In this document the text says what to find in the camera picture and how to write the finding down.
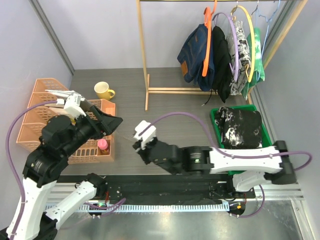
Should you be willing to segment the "black white patterned trousers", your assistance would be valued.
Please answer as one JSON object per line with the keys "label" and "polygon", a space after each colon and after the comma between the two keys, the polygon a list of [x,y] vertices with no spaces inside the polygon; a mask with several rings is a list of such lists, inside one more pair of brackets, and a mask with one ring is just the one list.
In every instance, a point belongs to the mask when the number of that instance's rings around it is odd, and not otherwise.
{"label": "black white patterned trousers", "polygon": [[226,149],[258,149],[262,147],[262,117],[258,111],[220,107],[214,122]]}

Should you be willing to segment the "orange compartment basket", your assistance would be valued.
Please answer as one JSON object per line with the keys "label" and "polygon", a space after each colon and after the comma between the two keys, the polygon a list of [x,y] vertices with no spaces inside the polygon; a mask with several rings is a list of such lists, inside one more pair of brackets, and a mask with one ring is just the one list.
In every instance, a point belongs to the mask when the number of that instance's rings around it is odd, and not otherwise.
{"label": "orange compartment basket", "polygon": [[[102,112],[115,116],[116,104],[105,99],[88,100]],[[99,140],[88,140],[72,156],[69,164],[109,163],[115,161],[115,138],[113,134],[104,136],[103,143]]]}

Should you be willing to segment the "wooden clothes rack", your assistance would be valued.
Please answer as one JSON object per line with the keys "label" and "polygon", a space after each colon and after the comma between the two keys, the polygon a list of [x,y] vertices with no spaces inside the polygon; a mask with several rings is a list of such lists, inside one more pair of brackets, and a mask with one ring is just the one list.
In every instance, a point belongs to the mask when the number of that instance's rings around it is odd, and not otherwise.
{"label": "wooden clothes rack", "polygon": [[[257,52],[258,40],[256,40],[256,28],[254,28],[252,22],[253,15],[239,4],[236,4],[230,13],[225,14],[231,28],[230,39],[234,42],[231,44],[219,27],[212,26],[212,23],[221,15],[221,12],[216,10],[218,2],[214,1],[213,8],[206,7],[204,9],[203,23],[199,24],[187,37],[177,56],[183,79],[187,83],[194,83],[196,86],[151,87],[144,49],[141,2],[136,1],[145,96],[148,97],[150,94],[218,95],[225,102],[231,95],[242,95],[250,103],[251,92],[255,85],[261,81],[260,77],[255,76],[255,74],[259,70],[266,69],[306,3],[305,0],[300,1],[269,50],[267,57],[264,57],[263,53]],[[250,45],[246,47],[249,61],[245,63],[242,62],[240,56],[242,46],[240,45],[240,32],[236,26],[238,24],[235,15],[236,10],[244,12],[249,25]]]}

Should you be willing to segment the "papers in organizer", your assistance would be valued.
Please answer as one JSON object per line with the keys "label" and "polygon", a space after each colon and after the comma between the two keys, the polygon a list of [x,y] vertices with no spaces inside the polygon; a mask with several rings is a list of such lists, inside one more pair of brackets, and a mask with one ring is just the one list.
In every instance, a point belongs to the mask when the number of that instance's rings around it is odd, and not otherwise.
{"label": "papers in organizer", "polygon": [[78,93],[78,92],[76,92],[74,90],[56,90],[56,89],[52,90],[52,89],[46,89],[45,91],[50,93],[50,94],[52,94],[52,95],[57,96],[60,99],[65,99],[65,100],[67,98],[69,98],[69,97],[74,97],[74,98],[80,99],[80,100],[83,98],[83,96],[80,93]]}

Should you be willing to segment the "clear acrylic hanger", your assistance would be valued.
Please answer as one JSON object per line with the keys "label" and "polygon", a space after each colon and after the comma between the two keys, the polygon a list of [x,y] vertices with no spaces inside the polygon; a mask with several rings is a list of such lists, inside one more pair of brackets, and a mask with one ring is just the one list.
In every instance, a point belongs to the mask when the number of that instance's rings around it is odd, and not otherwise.
{"label": "clear acrylic hanger", "polygon": [[125,135],[123,135],[123,134],[121,134],[121,133],[117,133],[117,135],[119,136],[119,137],[121,137],[121,138],[123,138],[123,139],[125,139],[125,140],[127,140],[127,141],[129,141],[129,142],[131,142],[131,143],[134,143],[136,140],[132,137],[132,136],[125,136]]}

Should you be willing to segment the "pink capped bottle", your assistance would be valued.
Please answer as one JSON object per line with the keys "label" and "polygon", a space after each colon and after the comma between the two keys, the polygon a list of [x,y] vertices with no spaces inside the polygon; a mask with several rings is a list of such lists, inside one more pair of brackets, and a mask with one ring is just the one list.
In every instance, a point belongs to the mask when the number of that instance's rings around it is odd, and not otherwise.
{"label": "pink capped bottle", "polygon": [[110,147],[109,147],[108,141],[106,139],[104,139],[104,138],[99,139],[97,141],[97,147],[98,147],[97,154],[99,156],[106,156],[106,155],[110,154]]}

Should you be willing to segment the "orange plastic hanger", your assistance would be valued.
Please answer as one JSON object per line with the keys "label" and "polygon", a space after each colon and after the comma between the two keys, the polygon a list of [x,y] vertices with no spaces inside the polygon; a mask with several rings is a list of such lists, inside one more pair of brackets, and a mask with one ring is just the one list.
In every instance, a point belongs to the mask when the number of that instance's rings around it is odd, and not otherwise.
{"label": "orange plastic hanger", "polygon": [[203,60],[203,69],[202,76],[206,77],[209,68],[209,60],[210,60],[210,50],[211,50],[211,35],[212,35],[212,17],[217,8],[217,0],[213,1],[213,10],[210,7],[206,7],[204,10],[204,26],[207,28],[207,43],[206,43],[206,51],[205,58]]}

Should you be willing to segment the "black hanging garment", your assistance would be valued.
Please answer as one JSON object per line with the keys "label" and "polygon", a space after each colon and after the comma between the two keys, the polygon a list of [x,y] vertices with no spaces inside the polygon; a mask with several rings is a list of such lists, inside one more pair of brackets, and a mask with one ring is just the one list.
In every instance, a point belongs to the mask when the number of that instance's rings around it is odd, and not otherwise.
{"label": "black hanging garment", "polygon": [[228,42],[222,29],[215,26],[212,30],[213,43],[213,63],[214,63],[214,79],[212,88],[219,95],[223,103],[231,94],[231,56],[229,54]]}

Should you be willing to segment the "orange file organizer rack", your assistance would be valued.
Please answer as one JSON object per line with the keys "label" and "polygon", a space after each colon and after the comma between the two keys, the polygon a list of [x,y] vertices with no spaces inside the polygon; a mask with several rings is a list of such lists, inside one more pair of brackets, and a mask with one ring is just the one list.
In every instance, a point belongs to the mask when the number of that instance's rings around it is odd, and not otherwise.
{"label": "orange file organizer rack", "polygon": [[49,104],[49,101],[57,99],[55,95],[48,92],[49,90],[67,91],[68,88],[55,78],[38,78],[35,81],[28,107],[42,103],[45,103],[45,105],[38,106],[24,115],[16,140],[18,145],[29,152],[39,146],[39,137],[42,135],[42,129],[46,126],[48,120],[60,114],[67,114],[63,106],[54,103]]}

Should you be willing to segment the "purple plastic hanger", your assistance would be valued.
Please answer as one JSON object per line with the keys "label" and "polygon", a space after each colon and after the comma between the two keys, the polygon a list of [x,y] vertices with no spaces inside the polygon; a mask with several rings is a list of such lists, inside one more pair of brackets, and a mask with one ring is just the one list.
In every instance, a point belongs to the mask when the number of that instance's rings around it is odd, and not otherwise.
{"label": "purple plastic hanger", "polygon": [[217,24],[219,15],[224,15],[228,19],[229,24],[230,24],[230,28],[231,28],[231,32],[232,32],[232,36],[233,36],[234,57],[235,57],[234,64],[230,67],[230,69],[231,69],[231,72],[233,73],[233,80],[235,82],[237,82],[238,76],[239,76],[239,50],[238,50],[238,44],[237,44],[237,35],[236,35],[235,24],[229,15],[227,15],[224,12],[218,12],[212,18],[215,25]]}

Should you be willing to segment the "green hanging garment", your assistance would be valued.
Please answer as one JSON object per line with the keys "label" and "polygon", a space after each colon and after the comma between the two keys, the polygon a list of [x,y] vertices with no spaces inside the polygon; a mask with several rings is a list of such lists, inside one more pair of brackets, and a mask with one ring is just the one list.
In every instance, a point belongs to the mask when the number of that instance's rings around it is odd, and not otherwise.
{"label": "green hanging garment", "polygon": [[261,30],[258,27],[253,28],[255,42],[255,61],[254,71],[251,82],[247,82],[241,91],[242,96],[247,100],[249,89],[256,84],[265,81],[265,70],[262,62]]}

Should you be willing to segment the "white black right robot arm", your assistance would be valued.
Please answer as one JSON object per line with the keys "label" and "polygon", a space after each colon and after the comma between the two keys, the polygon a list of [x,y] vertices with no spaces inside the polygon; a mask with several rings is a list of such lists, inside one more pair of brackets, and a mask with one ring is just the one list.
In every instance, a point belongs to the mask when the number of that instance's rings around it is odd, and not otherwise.
{"label": "white black right robot arm", "polygon": [[256,149],[178,147],[154,137],[148,143],[137,140],[132,147],[145,164],[153,163],[172,175],[214,175],[235,171],[231,182],[225,186],[226,194],[231,198],[264,183],[290,185],[297,181],[288,154],[277,145]]}

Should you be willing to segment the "blue denim jeans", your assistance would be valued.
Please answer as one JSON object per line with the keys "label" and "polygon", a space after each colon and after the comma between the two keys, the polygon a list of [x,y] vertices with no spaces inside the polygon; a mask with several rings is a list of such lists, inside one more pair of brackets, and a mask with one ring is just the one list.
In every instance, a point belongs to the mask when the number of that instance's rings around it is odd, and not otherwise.
{"label": "blue denim jeans", "polygon": [[207,75],[205,77],[202,76],[203,61],[206,55],[207,36],[207,28],[204,24],[199,24],[188,36],[177,56],[184,80],[187,83],[193,82],[194,84],[198,84],[199,88],[204,92],[212,89],[215,76],[212,43],[210,44]]}

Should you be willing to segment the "yellow mug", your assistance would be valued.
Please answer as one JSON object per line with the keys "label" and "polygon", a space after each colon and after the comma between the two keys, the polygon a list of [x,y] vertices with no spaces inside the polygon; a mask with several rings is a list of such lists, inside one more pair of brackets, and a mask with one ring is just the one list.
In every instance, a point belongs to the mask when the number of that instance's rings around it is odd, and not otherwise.
{"label": "yellow mug", "polygon": [[111,100],[116,95],[116,92],[110,89],[109,84],[105,81],[96,83],[94,91],[100,99],[105,99],[107,101]]}

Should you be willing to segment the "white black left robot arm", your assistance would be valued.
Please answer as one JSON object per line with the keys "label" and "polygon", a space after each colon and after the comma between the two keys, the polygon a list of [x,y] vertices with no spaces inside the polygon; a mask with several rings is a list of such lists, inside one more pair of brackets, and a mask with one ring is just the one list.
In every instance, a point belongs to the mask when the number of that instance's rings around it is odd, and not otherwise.
{"label": "white black left robot arm", "polygon": [[52,117],[42,129],[40,145],[32,151],[19,181],[21,198],[11,224],[0,231],[2,240],[53,240],[65,221],[85,202],[101,200],[107,192],[106,179],[90,173],[80,186],[52,209],[45,206],[69,157],[88,140],[111,135],[123,122],[121,117],[89,109],[95,116],[80,115],[75,124],[66,115]]}

